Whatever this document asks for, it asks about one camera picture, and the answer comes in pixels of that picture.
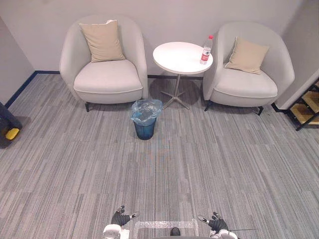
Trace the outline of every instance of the beige pillow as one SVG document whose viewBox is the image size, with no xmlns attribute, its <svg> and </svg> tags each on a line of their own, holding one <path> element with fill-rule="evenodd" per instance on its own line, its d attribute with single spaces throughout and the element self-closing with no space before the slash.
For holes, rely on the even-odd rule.
<svg viewBox="0 0 319 239">
<path fill-rule="evenodd" d="M 88 42 L 92 62 L 125 60 L 118 38 L 118 22 L 105 24 L 80 24 Z"/>
<path fill-rule="evenodd" d="M 233 53 L 225 68 L 260 74 L 260 66 L 268 50 L 269 46 L 261 46 L 236 37 Z"/>
</svg>

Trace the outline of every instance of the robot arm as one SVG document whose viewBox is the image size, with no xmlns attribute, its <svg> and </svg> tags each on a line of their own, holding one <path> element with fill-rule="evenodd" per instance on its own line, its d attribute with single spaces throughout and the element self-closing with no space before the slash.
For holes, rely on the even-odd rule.
<svg viewBox="0 0 319 239">
<path fill-rule="evenodd" d="M 140 212 L 135 212 L 131 215 L 123 215 L 124 205 L 120 206 L 113 214 L 111 224 L 108 224 L 103 230 L 104 239 L 128 239 L 130 230 L 122 229 L 131 219 L 140 215 Z"/>
<path fill-rule="evenodd" d="M 197 218 L 208 224 L 211 227 L 210 237 L 214 239 L 228 238 L 228 239 L 238 239 L 238 237 L 229 231 L 228 225 L 222 219 L 221 215 L 213 212 L 212 220 L 208 220 L 205 217 L 199 215 Z"/>
</svg>

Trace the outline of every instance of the table base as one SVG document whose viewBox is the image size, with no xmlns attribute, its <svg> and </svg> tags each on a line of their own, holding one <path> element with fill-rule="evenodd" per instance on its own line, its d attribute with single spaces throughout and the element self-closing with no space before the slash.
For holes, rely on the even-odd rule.
<svg viewBox="0 0 319 239">
<path fill-rule="evenodd" d="M 176 80 L 176 85 L 175 85 L 175 92 L 174 95 L 167 93 L 167 92 L 163 92 L 161 91 L 161 93 L 171 96 L 171 99 L 164 105 L 163 109 L 165 109 L 167 106 L 169 106 L 173 101 L 177 101 L 179 102 L 182 106 L 184 106 L 185 108 L 187 108 L 189 110 L 188 105 L 183 102 L 180 98 L 178 98 L 179 96 L 181 96 L 182 94 L 184 94 L 184 92 L 182 93 L 177 93 L 178 92 L 178 86 L 179 86 L 179 80 L 180 80 L 180 74 L 177 75 L 177 80 Z"/>
</svg>

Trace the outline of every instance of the yellow object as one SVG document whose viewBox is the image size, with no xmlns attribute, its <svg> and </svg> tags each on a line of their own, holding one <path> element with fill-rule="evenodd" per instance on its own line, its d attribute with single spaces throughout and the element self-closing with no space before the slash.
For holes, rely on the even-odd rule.
<svg viewBox="0 0 319 239">
<path fill-rule="evenodd" d="M 13 140 L 17 136 L 19 131 L 20 129 L 18 128 L 12 128 L 6 133 L 5 137 L 9 140 Z"/>
</svg>

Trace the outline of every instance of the plastic bag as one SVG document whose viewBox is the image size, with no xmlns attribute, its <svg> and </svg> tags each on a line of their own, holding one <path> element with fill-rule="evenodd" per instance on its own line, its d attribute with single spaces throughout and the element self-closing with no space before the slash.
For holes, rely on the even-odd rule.
<svg viewBox="0 0 319 239">
<path fill-rule="evenodd" d="M 147 126 L 161 114 L 163 103 L 160 100 L 138 100 L 132 105 L 131 119 L 138 125 Z"/>
</svg>

